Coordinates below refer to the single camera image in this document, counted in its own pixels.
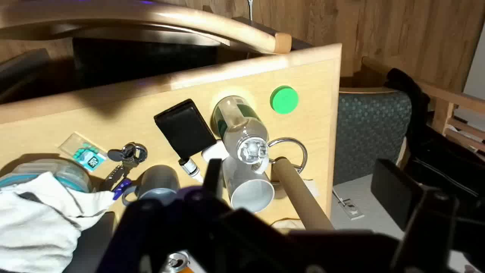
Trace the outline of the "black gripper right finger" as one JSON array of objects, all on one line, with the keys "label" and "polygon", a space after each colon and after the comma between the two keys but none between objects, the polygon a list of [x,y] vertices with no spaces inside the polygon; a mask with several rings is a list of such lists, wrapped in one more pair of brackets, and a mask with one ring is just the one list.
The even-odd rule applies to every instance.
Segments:
[{"label": "black gripper right finger", "polygon": [[457,201],[425,190],[391,260],[392,273],[445,273],[456,227]]}]

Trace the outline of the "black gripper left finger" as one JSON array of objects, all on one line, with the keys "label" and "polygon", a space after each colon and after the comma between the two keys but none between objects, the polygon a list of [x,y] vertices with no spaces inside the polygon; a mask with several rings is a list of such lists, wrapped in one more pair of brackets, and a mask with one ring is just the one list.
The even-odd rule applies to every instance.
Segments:
[{"label": "black gripper left finger", "polygon": [[207,198],[219,199],[222,195],[221,186],[221,160],[210,160],[204,174],[201,192]]}]

